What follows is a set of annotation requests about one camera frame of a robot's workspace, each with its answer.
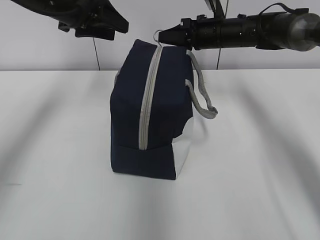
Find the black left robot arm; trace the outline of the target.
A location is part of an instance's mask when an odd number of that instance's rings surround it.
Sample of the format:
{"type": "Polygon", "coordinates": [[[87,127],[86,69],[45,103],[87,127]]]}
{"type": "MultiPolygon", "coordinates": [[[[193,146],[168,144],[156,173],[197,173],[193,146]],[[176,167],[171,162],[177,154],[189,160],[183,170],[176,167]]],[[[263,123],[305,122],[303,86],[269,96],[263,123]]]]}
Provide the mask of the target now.
{"type": "Polygon", "coordinates": [[[15,0],[17,5],[58,21],[58,29],[75,30],[77,38],[113,41],[115,33],[126,34],[129,22],[108,0],[15,0]]]}

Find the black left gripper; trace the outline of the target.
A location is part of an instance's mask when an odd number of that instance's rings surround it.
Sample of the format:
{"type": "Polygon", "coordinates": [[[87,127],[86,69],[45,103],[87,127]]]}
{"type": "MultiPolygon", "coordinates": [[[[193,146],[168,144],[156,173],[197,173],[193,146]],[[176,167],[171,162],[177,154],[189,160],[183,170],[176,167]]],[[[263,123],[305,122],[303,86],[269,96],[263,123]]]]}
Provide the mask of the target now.
{"type": "Polygon", "coordinates": [[[63,32],[75,30],[77,38],[98,38],[113,40],[115,33],[126,34],[129,22],[108,0],[64,0],[70,3],[73,13],[59,20],[58,29],[63,32]]]}

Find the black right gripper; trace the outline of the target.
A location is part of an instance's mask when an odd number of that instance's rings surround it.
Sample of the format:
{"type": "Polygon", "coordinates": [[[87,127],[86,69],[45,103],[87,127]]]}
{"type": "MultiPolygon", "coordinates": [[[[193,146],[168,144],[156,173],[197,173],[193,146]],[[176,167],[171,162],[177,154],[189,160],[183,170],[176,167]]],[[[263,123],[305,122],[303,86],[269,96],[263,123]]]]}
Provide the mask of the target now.
{"type": "Polygon", "coordinates": [[[198,15],[195,20],[182,18],[180,24],[158,33],[162,44],[185,46],[195,50],[222,48],[221,31],[224,18],[198,15]]]}

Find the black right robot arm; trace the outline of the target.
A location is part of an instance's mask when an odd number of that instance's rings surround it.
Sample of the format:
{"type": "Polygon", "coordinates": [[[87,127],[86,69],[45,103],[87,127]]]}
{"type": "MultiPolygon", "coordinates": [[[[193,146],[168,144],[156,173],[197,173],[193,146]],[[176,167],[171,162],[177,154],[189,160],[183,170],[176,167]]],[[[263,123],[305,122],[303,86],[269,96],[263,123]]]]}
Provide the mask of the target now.
{"type": "Polygon", "coordinates": [[[291,9],[277,3],[282,12],[262,10],[257,15],[226,18],[218,0],[208,0],[213,17],[183,18],[175,27],[161,30],[162,44],[187,49],[257,48],[307,52],[320,45],[320,17],[308,8],[291,9]]]}

